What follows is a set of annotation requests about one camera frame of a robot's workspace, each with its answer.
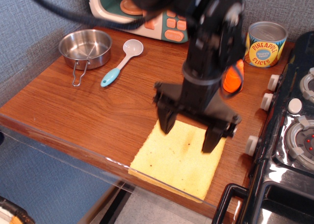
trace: toy microwave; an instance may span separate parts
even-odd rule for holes
[[[89,0],[93,15],[115,22],[126,23],[143,16],[143,11],[131,0]],[[174,12],[166,11],[130,33],[174,43],[188,41],[186,20]]]

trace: pineapple can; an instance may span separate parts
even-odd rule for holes
[[[287,30],[274,22],[250,25],[246,38],[244,60],[252,66],[266,68],[278,63],[283,51]]]

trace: oven door handle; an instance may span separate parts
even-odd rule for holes
[[[215,212],[215,215],[212,219],[212,224],[222,224],[222,221],[225,217],[229,203],[232,197],[239,197],[243,199],[242,205],[245,203],[246,198],[248,197],[249,190],[242,186],[239,186],[234,183],[230,183],[226,186],[224,193],[221,196],[218,208]]]

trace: black stove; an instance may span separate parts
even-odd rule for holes
[[[246,148],[254,158],[249,187],[229,184],[212,223],[222,223],[234,196],[243,199],[236,223],[314,224],[314,31],[298,38],[268,88],[262,135]]]

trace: white ladle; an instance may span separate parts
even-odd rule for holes
[[[143,44],[136,40],[136,39],[130,39],[127,40],[123,44],[123,51],[126,53],[126,56],[124,59],[120,62],[120,64],[109,71],[102,79],[102,82],[100,83],[100,86],[106,87],[109,84],[111,84],[119,75],[122,68],[127,64],[127,62],[134,56],[139,56],[144,50]]]

